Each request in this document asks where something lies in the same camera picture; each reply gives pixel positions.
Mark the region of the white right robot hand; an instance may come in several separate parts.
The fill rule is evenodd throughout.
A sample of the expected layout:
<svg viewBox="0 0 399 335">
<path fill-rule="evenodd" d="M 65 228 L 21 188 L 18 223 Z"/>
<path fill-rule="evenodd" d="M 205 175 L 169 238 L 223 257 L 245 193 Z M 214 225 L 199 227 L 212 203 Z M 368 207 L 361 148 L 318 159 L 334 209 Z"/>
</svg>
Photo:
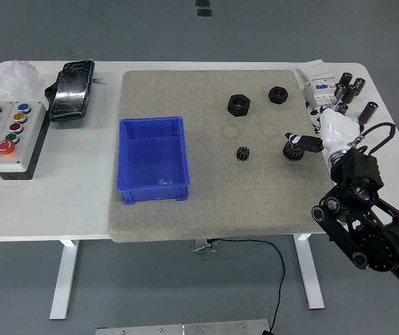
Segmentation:
<svg viewBox="0 0 399 335">
<path fill-rule="evenodd" d="M 343 156 L 350 150 L 349 143 L 361 134 L 358 121 L 326 107 L 319 118 L 319 136 L 286 133 L 283 153 L 290 160 L 300 160 L 305 152 L 327 152 L 327 158 Z"/>
</svg>

